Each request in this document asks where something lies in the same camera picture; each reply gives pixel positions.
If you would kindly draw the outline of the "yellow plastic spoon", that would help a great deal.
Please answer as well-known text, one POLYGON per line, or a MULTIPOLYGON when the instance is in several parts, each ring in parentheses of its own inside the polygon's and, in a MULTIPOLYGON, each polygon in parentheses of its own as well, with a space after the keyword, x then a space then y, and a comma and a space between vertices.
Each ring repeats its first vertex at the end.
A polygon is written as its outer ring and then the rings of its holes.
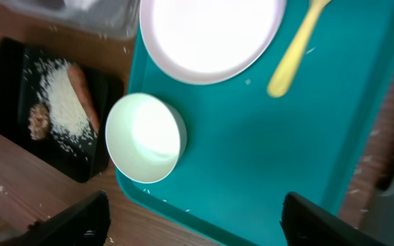
POLYGON ((318 19, 323 9, 330 2, 331 0, 310 0, 308 11, 299 29, 267 85, 267 93, 269 96, 280 98, 288 92, 295 79, 318 19))

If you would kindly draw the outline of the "brown food chunk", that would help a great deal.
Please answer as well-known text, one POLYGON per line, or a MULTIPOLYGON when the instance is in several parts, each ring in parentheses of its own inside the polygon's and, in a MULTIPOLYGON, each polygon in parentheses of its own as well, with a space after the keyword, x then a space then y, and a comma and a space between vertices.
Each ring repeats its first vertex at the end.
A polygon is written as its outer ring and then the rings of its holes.
POLYGON ((47 138, 51 130, 49 110, 46 105, 38 103, 29 111, 29 132, 32 140, 43 140, 47 138))

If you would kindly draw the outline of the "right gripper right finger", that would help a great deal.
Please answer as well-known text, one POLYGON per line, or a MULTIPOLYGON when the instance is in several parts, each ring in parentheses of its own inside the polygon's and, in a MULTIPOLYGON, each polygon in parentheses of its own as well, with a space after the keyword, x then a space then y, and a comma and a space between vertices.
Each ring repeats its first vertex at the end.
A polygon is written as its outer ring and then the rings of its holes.
POLYGON ((280 225, 288 246, 385 246, 295 192, 285 196, 280 225))

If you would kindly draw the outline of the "large white plate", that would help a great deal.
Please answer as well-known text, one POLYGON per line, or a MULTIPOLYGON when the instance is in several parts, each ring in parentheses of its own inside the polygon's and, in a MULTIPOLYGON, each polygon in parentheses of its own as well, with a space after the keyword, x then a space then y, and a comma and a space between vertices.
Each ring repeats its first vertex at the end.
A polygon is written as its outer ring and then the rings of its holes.
POLYGON ((157 67, 192 85, 233 78, 274 39, 286 0, 141 0, 140 31, 157 67))

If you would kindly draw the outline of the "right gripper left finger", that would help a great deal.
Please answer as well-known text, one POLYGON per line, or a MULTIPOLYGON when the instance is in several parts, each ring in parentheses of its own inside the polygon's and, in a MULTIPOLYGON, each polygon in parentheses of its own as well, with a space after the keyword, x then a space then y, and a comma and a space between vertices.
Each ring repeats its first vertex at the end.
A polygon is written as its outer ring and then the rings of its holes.
POLYGON ((111 215, 106 192, 98 190, 47 221, 37 221, 26 233, 0 246, 103 246, 111 215))

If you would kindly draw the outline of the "small white bowl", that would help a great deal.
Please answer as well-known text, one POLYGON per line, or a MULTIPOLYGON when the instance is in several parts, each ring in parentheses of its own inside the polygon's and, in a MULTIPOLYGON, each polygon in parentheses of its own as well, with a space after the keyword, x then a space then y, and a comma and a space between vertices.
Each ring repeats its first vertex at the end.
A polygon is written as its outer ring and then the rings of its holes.
POLYGON ((168 103, 145 93, 123 96, 105 125, 109 156, 132 181, 151 184, 165 179, 187 145, 182 116, 168 103))

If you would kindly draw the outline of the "orange sweet potato stick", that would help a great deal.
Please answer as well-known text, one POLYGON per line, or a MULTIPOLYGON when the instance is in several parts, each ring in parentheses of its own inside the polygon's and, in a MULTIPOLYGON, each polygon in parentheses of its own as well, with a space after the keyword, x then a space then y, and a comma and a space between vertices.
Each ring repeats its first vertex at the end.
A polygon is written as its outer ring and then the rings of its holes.
POLYGON ((68 79, 73 90, 89 119, 92 128, 96 134, 99 133, 100 121, 98 114, 94 108, 94 102, 90 93, 86 76, 83 70, 77 65, 70 65, 67 70, 68 79))

